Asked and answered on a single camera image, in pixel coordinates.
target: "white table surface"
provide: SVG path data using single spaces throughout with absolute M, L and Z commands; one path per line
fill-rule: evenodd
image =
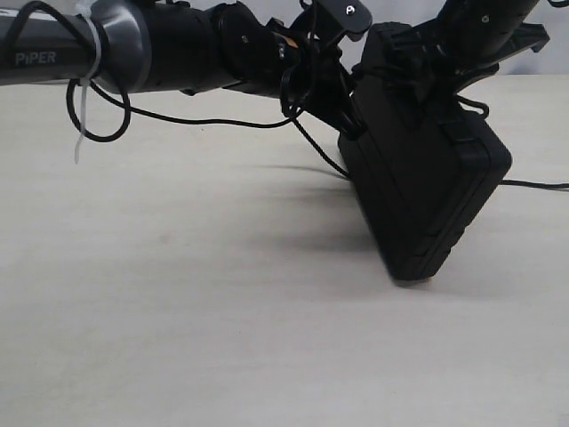
M 569 179 L 569 77 L 468 95 L 511 178 Z M 569 194 L 499 189 L 440 274 L 402 289 L 292 127 L 135 118 L 75 165 L 64 88 L 0 100 L 1 426 L 569 425 Z M 114 130 L 90 100 L 89 126 Z M 279 118 L 235 93 L 133 103 Z

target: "white zip tie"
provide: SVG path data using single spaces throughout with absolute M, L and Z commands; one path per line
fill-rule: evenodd
M 87 132 L 87 91 L 89 90 L 92 78 L 95 76 L 97 71 L 99 71 L 100 62 L 102 59 L 102 47 L 99 31 L 97 31 L 97 28 L 91 19 L 91 7 L 96 1 L 97 0 L 83 0 L 77 2 L 76 5 L 76 13 L 85 19 L 85 22 L 87 22 L 87 25 L 92 32 L 92 38 L 95 41 L 95 62 L 92 64 L 91 70 L 87 73 L 87 75 L 81 79 L 81 135 L 79 135 L 79 140 L 77 140 L 77 144 L 75 146 L 76 165 L 79 164 L 79 151 L 81 150 L 81 144 L 83 143 L 85 134 Z

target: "black bracket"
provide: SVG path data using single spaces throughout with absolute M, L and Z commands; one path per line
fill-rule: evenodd
M 316 35 L 324 46 L 323 51 L 336 46 L 345 36 L 352 42 L 361 40 L 373 24 L 372 14 L 359 0 L 313 0 L 311 5 L 303 7 L 304 12 L 291 29 L 309 32 L 316 7 Z

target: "black case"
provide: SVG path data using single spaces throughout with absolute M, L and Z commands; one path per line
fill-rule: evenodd
M 362 65 L 384 63 L 381 27 L 370 31 Z M 512 157 L 475 112 L 458 101 L 405 101 L 378 77 L 353 94 L 368 131 L 340 138 L 365 217 L 398 280 L 423 280 L 439 271 L 464 230 L 500 185 Z

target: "white wall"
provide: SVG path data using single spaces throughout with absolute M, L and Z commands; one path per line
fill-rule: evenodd
M 193 0 L 191 3 L 197 8 L 207 8 L 223 0 Z M 287 23 L 301 11 L 297 0 L 243 0 L 265 22 L 275 16 Z M 373 12 L 376 22 L 389 20 L 418 24 L 433 18 L 445 0 L 363 0 L 364 4 Z M 26 3 L 22 0 L 0 0 L 0 4 L 18 6 Z M 65 12 L 69 12 L 75 3 L 73 0 L 48 0 Z M 539 54 L 531 52 L 522 54 L 515 59 L 505 62 L 502 71 L 512 74 L 569 74 L 569 50 L 565 48 L 569 40 L 569 9 L 554 9 L 541 0 L 539 6 L 533 11 L 530 19 L 532 23 L 545 23 L 552 41 Z M 344 62 L 351 66 L 356 63 L 361 54 L 362 44 L 353 45 L 345 43 Z

